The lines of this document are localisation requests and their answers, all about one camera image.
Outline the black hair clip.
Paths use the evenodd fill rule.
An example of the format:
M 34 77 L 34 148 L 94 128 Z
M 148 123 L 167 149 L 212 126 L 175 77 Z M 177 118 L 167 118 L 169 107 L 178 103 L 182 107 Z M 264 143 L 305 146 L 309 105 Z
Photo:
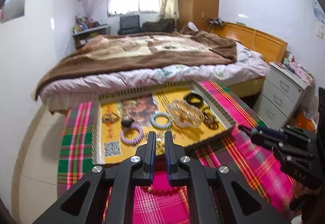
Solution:
M 121 120 L 121 126 L 124 128 L 131 127 L 131 125 L 134 123 L 134 119 L 132 117 L 129 118 L 123 118 Z

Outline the black smart wristband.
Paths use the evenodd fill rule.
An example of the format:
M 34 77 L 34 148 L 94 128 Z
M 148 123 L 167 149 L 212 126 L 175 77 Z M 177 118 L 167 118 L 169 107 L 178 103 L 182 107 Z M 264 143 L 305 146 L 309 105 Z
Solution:
M 199 94 L 189 93 L 183 99 L 188 104 L 190 104 L 198 109 L 200 109 L 204 106 L 204 100 Z

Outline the colourful plaid tablecloth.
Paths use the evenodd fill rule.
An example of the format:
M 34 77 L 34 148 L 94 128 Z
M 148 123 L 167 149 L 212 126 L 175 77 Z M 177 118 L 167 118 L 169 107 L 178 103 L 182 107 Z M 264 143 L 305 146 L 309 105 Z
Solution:
M 231 90 L 215 82 L 201 85 L 225 108 L 234 121 L 247 127 L 264 126 L 264 122 Z M 70 110 L 58 162 L 59 196 L 64 194 L 93 167 L 91 140 L 96 122 L 97 103 L 82 101 Z M 270 151 L 251 142 L 245 133 L 235 128 L 230 136 L 196 148 L 190 153 L 202 165 L 227 165 L 248 184 L 291 220 L 289 209 L 293 180 L 282 173 L 280 164 Z M 189 223 L 186 188 L 173 189 L 167 184 L 164 170 L 156 173 L 152 188 L 137 187 L 134 199 L 134 223 Z

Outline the grey drawer cabinet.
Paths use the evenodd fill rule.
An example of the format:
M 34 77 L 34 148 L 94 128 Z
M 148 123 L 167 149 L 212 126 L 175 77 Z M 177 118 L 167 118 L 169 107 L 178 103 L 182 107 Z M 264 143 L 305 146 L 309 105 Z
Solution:
M 253 110 L 269 128 L 280 129 L 292 118 L 310 86 L 276 62 L 269 65 Z

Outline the patterned cardboard tray box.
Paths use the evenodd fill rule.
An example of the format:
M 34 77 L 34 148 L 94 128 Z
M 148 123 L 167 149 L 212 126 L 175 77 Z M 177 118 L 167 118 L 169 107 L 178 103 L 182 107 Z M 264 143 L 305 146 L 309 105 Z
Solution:
M 204 100 L 204 106 L 199 108 L 204 121 L 198 128 L 178 127 L 166 109 L 168 104 L 183 100 L 189 93 L 199 94 Z M 105 93 L 97 98 L 91 146 L 92 160 L 97 165 L 114 165 L 133 156 L 137 147 L 146 144 L 151 131 L 156 133 L 156 155 L 163 155 L 166 131 L 171 131 L 174 143 L 190 151 L 228 136 L 236 125 L 202 82 L 164 83 Z M 122 127 L 121 120 L 129 117 L 134 123 Z

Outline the clear amber hair claw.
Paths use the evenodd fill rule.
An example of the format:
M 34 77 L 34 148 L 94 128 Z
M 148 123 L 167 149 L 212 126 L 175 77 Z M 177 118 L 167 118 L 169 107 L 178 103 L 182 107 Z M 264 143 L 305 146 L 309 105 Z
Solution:
M 166 106 L 175 125 L 180 128 L 198 128 L 204 121 L 204 115 L 197 107 L 185 100 L 174 100 Z

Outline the wooden headboard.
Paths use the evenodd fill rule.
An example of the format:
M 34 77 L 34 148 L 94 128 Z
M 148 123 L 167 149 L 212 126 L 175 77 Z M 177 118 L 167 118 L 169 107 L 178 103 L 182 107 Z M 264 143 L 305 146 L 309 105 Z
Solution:
M 230 22 L 226 22 L 224 26 L 211 26 L 210 32 L 219 37 L 233 39 L 246 48 L 262 54 L 268 64 L 281 63 L 288 45 L 287 42 L 268 33 Z

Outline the white floral bed sheet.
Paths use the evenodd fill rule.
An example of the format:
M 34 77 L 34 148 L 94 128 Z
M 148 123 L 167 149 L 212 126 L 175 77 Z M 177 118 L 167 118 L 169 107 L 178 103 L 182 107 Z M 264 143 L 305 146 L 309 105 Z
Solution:
M 82 102 L 95 101 L 102 93 L 146 87 L 165 82 L 215 81 L 225 86 L 264 79 L 269 65 L 260 53 L 237 44 L 237 62 L 230 65 L 170 65 L 161 69 L 141 69 L 51 82 L 39 92 L 49 111 L 68 110 Z

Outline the brown fleece blanket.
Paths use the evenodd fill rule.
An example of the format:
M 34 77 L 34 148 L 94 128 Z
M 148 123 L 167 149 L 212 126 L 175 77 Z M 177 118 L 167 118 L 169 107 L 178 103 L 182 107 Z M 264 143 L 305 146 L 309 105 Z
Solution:
M 184 26 L 180 32 L 99 35 L 63 58 L 39 80 L 33 100 L 51 82 L 169 65 L 228 65 L 237 61 L 236 42 Z

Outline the dark bag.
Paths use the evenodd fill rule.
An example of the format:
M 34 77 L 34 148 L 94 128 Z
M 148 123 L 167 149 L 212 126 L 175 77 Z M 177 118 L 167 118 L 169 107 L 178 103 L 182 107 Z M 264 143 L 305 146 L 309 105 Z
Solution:
M 172 33 L 175 30 L 175 20 L 160 19 L 157 22 L 147 21 L 142 25 L 143 32 L 165 32 Z

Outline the black office chair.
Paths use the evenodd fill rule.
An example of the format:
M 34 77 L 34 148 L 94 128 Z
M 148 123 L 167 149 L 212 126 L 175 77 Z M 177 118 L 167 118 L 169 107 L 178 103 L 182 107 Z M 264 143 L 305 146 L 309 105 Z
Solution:
M 141 31 L 139 15 L 125 15 L 119 17 L 118 35 L 135 34 Z

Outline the cluttered desk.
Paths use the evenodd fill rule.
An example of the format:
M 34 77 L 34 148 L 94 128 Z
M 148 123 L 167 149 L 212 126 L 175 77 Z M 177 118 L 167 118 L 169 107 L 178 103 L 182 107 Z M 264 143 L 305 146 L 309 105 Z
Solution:
M 110 35 L 110 33 L 111 33 L 111 26 L 109 25 L 102 25 L 102 26 L 73 33 L 72 37 L 74 40 L 74 46 L 76 49 L 79 49 L 85 44 L 87 44 L 87 42 L 90 39 L 99 35 Z

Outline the window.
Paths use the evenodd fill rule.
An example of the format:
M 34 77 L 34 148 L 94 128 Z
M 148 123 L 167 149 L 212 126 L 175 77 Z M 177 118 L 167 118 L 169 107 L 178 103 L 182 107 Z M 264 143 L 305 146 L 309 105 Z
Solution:
M 108 16 L 157 13 L 159 10 L 159 0 L 107 0 Z

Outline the dried branch bouquet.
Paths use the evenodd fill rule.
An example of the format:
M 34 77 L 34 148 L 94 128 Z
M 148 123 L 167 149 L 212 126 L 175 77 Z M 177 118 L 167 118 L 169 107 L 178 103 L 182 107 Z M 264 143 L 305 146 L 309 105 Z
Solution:
M 85 18 L 88 22 L 93 23 L 95 21 L 93 19 L 93 14 L 100 5 L 100 0 L 81 0 L 81 5 L 85 14 Z

